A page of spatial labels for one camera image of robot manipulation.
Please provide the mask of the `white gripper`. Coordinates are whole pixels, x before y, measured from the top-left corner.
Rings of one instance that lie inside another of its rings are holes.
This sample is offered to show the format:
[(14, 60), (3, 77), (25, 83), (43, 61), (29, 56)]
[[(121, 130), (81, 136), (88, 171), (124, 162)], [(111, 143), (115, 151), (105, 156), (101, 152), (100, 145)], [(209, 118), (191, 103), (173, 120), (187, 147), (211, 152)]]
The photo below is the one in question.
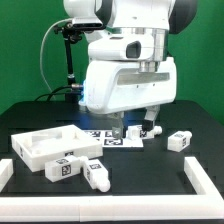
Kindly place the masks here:
[(139, 72), (137, 62), (92, 61), (86, 74), (86, 106), (96, 114), (113, 113), (112, 135), (121, 139), (124, 131), (122, 111), (147, 107), (142, 128), (151, 131), (160, 111), (159, 105), (174, 100), (176, 83), (172, 57), (161, 62), (156, 72), (143, 73)]

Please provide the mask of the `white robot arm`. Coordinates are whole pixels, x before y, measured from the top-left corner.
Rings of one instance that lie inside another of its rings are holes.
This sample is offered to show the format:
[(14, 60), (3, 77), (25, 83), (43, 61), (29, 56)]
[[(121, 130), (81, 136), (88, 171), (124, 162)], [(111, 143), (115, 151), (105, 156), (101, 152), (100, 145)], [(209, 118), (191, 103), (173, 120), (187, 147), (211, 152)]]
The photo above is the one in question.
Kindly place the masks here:
[(143, 129), (154, 128), (160, 106), (175, 99), (177, 70), (167, 37), (193, 20), (197, 0), (63, 0), (71, 27), (85, 33), (89, 65), (84, 105), (114, 119), (125, 136), (126, 111), (144, 108)]

